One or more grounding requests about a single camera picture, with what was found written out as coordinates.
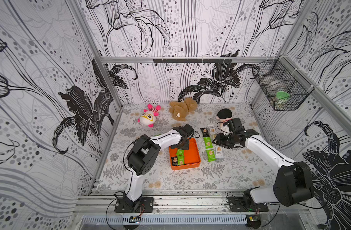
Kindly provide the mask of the black cookie packet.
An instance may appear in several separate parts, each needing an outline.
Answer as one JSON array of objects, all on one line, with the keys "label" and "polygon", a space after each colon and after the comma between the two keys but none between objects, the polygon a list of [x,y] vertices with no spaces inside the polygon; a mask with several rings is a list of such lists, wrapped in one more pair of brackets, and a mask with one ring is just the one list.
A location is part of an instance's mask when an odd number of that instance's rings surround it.
[{"label": "black cookie packet", "polygon": [[203,137],[210,137],[208,128],[201,128],[200,130],[202,132]]},{"label": "black cookie packet", "polygon": [[171,165],[178,166],[178,157],[171,157]]}]

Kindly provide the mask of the white cookie packet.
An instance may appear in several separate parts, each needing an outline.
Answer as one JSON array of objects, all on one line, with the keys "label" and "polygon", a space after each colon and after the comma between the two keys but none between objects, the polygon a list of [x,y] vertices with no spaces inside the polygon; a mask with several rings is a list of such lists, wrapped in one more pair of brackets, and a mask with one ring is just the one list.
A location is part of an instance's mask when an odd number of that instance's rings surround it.
[{"label": "white cookie packet", "polygon": [[216,157],[216,159],[223,159],[224,158],[223,152],[222,152],[222,147],[217,146],[215,148],[215,157]]},{"label": "white cookie packet", "polygon": [[210,130],[210,133],[216,133],[216,129],[215,129],[215,126],[214,125],[208,125],[208,128]]}]

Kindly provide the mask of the green cookie packet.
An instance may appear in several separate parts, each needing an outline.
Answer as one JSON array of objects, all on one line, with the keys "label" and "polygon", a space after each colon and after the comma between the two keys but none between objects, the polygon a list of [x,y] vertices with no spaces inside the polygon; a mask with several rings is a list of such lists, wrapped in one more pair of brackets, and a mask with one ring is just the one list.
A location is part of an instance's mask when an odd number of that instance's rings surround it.
[{"label": "green cookie packet", "polygon": [[182,149],[178,149],[177,150],[177,165],[184,165],[185,164],[185,154],[184,154],[184,150]]},{"label": "green cookie packet", "polygon": [[216,160],[215,152],[213,149],[206,150],[208,162],[213,162]]},{"label": "green cookie packet", "polygon": [[204,144],[205,144],[205,149],[212,149],[213,148],[211,137],[203,137],[203,140],[204,140]]}]

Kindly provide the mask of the orange storage box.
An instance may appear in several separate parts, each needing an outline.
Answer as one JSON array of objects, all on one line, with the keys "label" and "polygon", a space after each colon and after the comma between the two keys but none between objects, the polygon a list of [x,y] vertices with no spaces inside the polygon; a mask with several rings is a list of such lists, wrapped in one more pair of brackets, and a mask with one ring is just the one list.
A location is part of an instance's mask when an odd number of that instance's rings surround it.
[{"label": "orange storage box", "polygon": [[[171,165],[171,157],[177,157],[177,155],[176,155],[177,150],[178,149],[171,149],[169,147],[170,165]],[[180,165],[180,166],[172,166],[171,165],[172,170],[174,170],[174,171],[185,170],[185,169],[191,169],[191,168],[198,168],[200,166],[201,158],[200,158],[200,154],[198,151],[196,140],[194,138],[190,139],[189,150],[184,150],[184,154],[185,154],[185,164]]]}]

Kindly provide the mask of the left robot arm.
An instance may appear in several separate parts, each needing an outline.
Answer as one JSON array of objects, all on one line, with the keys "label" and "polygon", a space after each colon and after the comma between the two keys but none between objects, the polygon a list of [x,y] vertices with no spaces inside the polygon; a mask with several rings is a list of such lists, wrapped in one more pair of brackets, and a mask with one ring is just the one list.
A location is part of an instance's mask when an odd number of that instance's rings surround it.
[{"label": "left robot arm", "polygon": [[194,133],[193,127],[186,124],[174,127],[169,132],[158,136],[149,137],[144,134],[135,140],[126,157],[131,171],[129,186],[125,190],[127,200],[133,203],[141,199],[143,176],[152,169],[159,152],[168,147],[175,149],[186,147]]}]

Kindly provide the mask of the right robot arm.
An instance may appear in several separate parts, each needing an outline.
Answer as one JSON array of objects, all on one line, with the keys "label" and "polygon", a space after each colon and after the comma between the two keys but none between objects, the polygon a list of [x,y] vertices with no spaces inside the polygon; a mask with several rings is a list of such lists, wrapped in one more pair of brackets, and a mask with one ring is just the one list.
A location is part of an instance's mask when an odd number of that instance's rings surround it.
[{"label": "right robot arm", "polygon": [[245,129],[239,118],[218,123],[220,133],[213,144],[226,149],[247,148],[259,156],[275,173],[274,185],[256,187],[244,192],[243,204],[248,208],[265,203],[286,207],[314,197],[309,166],[296,162],[267,143],[254,129]]}]

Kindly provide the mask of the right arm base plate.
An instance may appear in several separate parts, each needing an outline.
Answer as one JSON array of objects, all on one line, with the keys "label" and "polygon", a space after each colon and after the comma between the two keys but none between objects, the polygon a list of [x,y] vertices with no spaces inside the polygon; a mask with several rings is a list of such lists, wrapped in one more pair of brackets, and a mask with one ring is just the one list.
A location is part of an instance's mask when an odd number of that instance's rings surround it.
[{"label": "right arm base plate", "polygon": [[241,197],[241,196],[234,196],[234,195],[227,195],[226,202],[229,205],[231,212],[268,212],[268,206],[261,204],[256,204],[255,202],[251,201],[249,198]]}]

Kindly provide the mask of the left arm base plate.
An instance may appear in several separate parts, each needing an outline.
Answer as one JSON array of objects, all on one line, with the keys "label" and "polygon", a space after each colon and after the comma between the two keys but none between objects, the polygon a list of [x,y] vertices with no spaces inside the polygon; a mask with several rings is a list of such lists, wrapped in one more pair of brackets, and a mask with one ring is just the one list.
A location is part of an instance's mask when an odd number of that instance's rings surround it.
[{"label": "left arm base plate", "polygon": [[116,213],[152,213],[154,205],[153,197],[140,196],[131,201],[128,197],[119,198],[115,205]]}]

